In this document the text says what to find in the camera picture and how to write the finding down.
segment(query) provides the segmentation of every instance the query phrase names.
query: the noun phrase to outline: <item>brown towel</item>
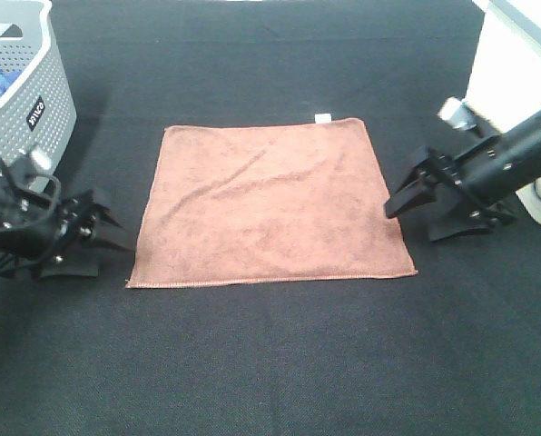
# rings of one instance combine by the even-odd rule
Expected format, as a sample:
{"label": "brown towel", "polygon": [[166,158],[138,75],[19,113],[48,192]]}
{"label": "brown towel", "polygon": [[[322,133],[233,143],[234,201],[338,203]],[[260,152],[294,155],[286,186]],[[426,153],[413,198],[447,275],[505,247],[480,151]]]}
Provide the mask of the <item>brown towel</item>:
{"label": "brown towel", "polygon": [[130,288],[417,273],[364,124],[165,131]]}

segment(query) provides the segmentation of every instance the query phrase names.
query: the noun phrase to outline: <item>black table surface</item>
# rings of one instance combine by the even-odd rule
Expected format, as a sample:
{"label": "black table surface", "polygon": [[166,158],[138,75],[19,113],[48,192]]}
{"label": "black table surface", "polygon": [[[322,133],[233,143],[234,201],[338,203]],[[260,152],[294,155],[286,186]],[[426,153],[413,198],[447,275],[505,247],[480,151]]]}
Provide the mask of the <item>black table surface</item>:
{"label": "black table surface", "polygon": [[[390,189],[462,96],[483,21],[468,0],[56,0],[78,113],[57,175],[137,233],[163,128],[368,127]],[[541,227],[427,241],[396,280],[126,290],[0,278],[0,435],[541,434]]]}

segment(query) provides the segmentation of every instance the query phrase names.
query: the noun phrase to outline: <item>basket label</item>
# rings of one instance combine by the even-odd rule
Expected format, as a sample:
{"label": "basket label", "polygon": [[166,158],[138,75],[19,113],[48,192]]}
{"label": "basket label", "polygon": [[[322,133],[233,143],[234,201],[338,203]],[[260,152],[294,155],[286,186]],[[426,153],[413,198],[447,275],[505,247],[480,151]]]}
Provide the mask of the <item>basket label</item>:
{"label": "basket label", "polygon": [[38,100],[36,100],[36,103],[34,104],[30,114],[26,116],[26,123],[28,124],[28,128],[31,129],[31,132],[34,130],[39,120],[43,116],[43,112],[44,101],[43,97],[39,95]]}

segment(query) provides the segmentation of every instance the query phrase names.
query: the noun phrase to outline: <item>gray basket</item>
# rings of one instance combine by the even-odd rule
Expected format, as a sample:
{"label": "gray basket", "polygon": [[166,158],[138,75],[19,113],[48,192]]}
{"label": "gray basket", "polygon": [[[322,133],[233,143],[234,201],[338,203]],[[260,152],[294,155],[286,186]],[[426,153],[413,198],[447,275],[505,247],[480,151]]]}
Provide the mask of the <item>gray basket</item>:
{"label": "gray basket", "polygon": [[[37,144],[32,153],[42,173],[53,173],[76,119],[50,10],[49,0],[0,0],[0,67],[22,70],[0,98],[0,154],[10,165]],[[2,37],[10,25],[22,35]],[[39,178],[31,188],[42,191],[46,183]]]}

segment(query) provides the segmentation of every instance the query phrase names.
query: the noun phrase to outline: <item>plastic laundry basket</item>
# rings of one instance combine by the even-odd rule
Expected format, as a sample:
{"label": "plastic laundry basket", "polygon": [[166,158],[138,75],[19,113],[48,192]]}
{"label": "plastic laundry basket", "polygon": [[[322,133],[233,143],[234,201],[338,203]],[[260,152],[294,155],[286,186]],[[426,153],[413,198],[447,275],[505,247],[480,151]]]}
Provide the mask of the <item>plastic laundry basket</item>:
{"label": "plastic laundry basket", "polygon": [[[0,98],[0,154],[10,165],[37,144],[42,173],[58,165],[76,119],[50,10],[48,0],[0,0],[0,67],[22,70]],[[41,191],[46,182],[31,188]]]}

